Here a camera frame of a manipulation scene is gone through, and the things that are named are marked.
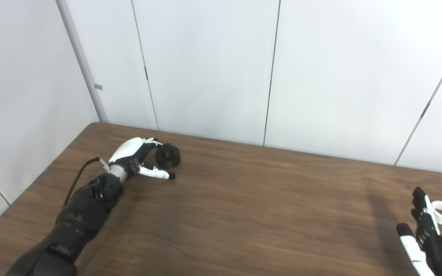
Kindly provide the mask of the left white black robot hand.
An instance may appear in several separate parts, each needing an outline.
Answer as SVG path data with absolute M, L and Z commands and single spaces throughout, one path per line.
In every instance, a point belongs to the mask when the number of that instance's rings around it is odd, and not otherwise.
M 109 159 L 108 174 L 117 177 L 121 184 L 138 174 L 159 179 L 175 179 L 175 173 L 144 162 L 151 150 L 161 146 L 163 143 L 160 143 L 156 138 L 137 137 L 125 141 Z

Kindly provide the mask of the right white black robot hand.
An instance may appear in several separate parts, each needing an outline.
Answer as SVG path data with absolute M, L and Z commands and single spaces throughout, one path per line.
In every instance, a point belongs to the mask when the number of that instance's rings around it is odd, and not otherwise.
M 442 201 L 431 201 L 419 186 L 412 196 L 416 231 L 407 223 L 397 224 L 396 231 L 417 275 L 442 276 Z

